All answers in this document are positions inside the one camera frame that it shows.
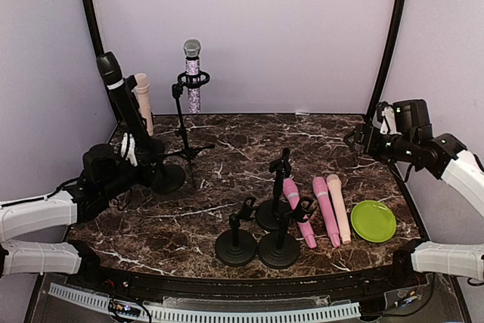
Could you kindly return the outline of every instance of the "round stand base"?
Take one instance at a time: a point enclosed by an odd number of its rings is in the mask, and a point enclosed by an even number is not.
[[[273,231],[261,238],[259,242],[259,259],[272,269],[286,269],[294,265],[299,257],[299,242],[286,235],[282,249],[276,249],[279,231]]]
[[[279,202],[278,214],[290,212],[290,205],[287,202]],[[256,222],[265,231],[275,231],[279,229],[279,221],[272,213],[272,200],[262,202],[256,213]]]
[[[232,231],[227,230],[215,242],[217,258],[228,266],[244,266],[257,254],[256,239],[247,231],[239,230],[239,245],[232,244]]]
[[[163,167],[167,177],[163,177],[161,172],[157,172],[151,184],[151,190],[156,194],[172,193],[185,183],[186,175],[183,168],[175,164],[167,164]]]

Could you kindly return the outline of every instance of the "microphone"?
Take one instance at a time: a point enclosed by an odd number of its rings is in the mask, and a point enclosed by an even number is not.
[[[341,194],[341,181],[336,174],[331,174],[326,178],[327,187],[330,189],[331,199],[333,200],[334,212],[340,227],[341,241],[343,245],[351,242],[351,232],[349,231],[348,215]]]
[[[146,120],[146,130],[149,136],[153,136],[153,117],[151,116],[150,105],[150,82],[145,73],[137,73],[136,79],[136,94],[138,94],[138,103],[141,116]]]
[[[299,203],[299,191],[297,189],[296,183],[291,178],[286,178],[284,180],[283,186],[284,196],[286,196],[289,204],[293,210],[296,209],[297,204]],[[316,240],[315,240],[315,233],[312,230],[311,223],[307,222],[298,222],[297,225],[299,226],[299,230],[301,230],[301,235],[306,240],[310,249],[315,249],[317,247]]]
[[[185,52],[185,74],[189,83],[197,83],[200,81],[200,50],[202,46],[197,39],[189,39],[183,45]],[[200,112],[200,88],[188,89],[188,112]]]
[[[312,189],[318,198],[319,206],[321,208],[321,212],[323,213],[327,235],[330,237],[331,243],[334,247],[340,247],[340,231],[338,230],[338,224],[336,224],[336,219],[334,218],[330,198],[327,195],[327,185],[324,181],[324,178],[314,178],[312,180]]]
[[[121,116],[123,117],[128,131],[133,135],[136,144],[143,147],[150,147],[150,136],[144,127],[141,115],[133,103],[133,94],[126,86],[121,73],[121,67],[118,64],[113,52],[101,54],[96,58],[99,74],[107,87],[109,94],[112,96],[114,103],[117,105]]]

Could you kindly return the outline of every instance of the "silver microphone grille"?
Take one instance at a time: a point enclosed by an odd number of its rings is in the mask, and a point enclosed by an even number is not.
[[[202,45],[198,42],[198,39],[189,39],[183,45],[183,51],[185,51],[185,56],[187,57],[198,57]]]

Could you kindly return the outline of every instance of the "black microphone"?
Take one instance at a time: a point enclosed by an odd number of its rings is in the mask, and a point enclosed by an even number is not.
[[[98,56],[96,64],[109,94],[128,126],[129,133],[133,135],[138,146],[149,148],[150,136],[143,124],[138,108],[133,103],[133,94],[125,83],[121,67],[113,52],[107,52]]]

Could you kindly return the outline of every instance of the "tripod microphone stand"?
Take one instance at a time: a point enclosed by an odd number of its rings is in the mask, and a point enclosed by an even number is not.
[[[200,71],[196,76],[191,76],[191,75],[187,75],[186,73],[181,73],[180,75],[178,75],[178,82],[172,85],[172,96],[175,99],[176,111],[178,113],[178,121],[180,123],[180,126],[177,132],[175,133],[177,136],[181,137],[183,141],[183,149],[180,151],[176,151],[175,153],[170,153],[168,154],[168,156],[177,155],[179,157],[182,157],[188,162],[188,169],[190,171],[191,181],[193,183],[194,188],[197,188],[197,185],[195,183],[192,162],[201,151],[204,151],[206,149],[213,149],[215,145],[210,144],[201,148],[192,148],[189,145],[187,129],[185,128],[185,123],[183,121],[183,113],[182,113],[182,106],[180,105],[180,97],[183,95],[184,87],[186,87],[187,89],[198,89],[201,86],[206,85],[209,81],[210,81],[210,75],[203,71]]]

